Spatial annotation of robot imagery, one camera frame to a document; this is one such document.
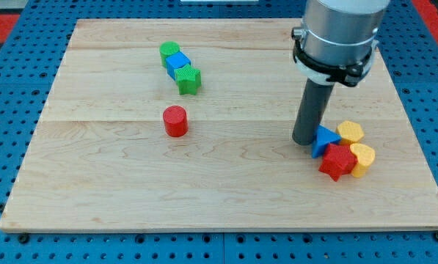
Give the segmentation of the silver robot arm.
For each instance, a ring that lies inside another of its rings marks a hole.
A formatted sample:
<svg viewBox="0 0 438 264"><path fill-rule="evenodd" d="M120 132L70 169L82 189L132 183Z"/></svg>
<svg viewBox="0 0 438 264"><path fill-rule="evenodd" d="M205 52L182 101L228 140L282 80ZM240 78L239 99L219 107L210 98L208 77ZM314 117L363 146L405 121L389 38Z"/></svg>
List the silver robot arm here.
<svg viewBox="0 0 438 264"><path fill-rule="evenodd" d="M308 0L291 30L293 60L312 82L355 87L375 58L376 35L390 0Z"/></svg>

